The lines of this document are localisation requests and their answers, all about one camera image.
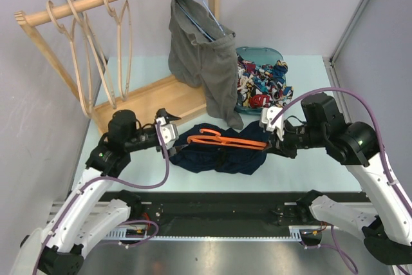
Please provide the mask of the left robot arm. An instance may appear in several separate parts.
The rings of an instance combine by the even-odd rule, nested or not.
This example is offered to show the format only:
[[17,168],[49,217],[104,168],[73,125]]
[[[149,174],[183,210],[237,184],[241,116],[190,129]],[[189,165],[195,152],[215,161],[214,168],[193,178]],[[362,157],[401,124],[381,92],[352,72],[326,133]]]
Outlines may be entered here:
[[143,126],[133,111],[115,112],[77,186],[57,214],[46,227],[35,229],[22,241],[11,274],[78,274],[92,248],[115,227],[144,223],[140,198],[129,191],[121,191],[94,219],[88,217],[113,183],[139,187],[119,178],[132,152],[154,147],[165,160],[176,153],[177,120],[162,108],[152,124]]

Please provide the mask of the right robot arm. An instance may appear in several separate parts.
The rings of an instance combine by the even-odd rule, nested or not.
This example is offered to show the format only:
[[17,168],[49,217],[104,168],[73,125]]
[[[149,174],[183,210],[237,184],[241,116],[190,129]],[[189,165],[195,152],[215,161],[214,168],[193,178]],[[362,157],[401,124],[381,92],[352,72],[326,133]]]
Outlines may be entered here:
[[298,219],[337,226],[385,265],[411,264],[411,200],[389,166],[377,126],[346,122],[335,99],[322,91],[299,100],[305,116],[300,126],[284,119],[283,108],[262,109],[259,125],[270,132],[267,153],[295,158],[300,149],[325,149],[355,177],[376,213],[363,213],[311,190],[297,201]]

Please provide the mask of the orange plastic hanger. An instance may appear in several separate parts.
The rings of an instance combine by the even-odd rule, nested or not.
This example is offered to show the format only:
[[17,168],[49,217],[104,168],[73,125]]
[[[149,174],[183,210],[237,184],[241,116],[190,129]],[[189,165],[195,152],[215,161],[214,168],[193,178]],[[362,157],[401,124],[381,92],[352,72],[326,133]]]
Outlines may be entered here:
[[263,151],[268,145],[268,142],[260,142],[243,138],[233,138],[223,136],[219,131],[212,129],[201,128],[198,135],[189,135],[187,143],[192,144],[207,144],[213,146],[235,147],[242,149],[252,149]]

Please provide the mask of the navy blue shorts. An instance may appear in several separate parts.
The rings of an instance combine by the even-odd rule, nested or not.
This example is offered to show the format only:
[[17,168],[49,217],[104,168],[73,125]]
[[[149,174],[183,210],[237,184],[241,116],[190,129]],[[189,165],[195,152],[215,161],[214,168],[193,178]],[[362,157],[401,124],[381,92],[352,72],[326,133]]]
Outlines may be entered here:
[[227,138],[264,143],[267,143],[269,139],[269,134],[260,128],[258,121],[251,122],[240,132],[232,128],[222,129],[213,124],[201,123],[180,135],[174,143],[174,147],[183,148],[177,154],[169,157],[171,163],[193,173],[215,170],[219,173],[252,175],[265,162],[267,154],[261,150],[196,142],[188,143],[187,139],[192,135],[211,135],[212,133],[209,133],[208,130],[215,131]]

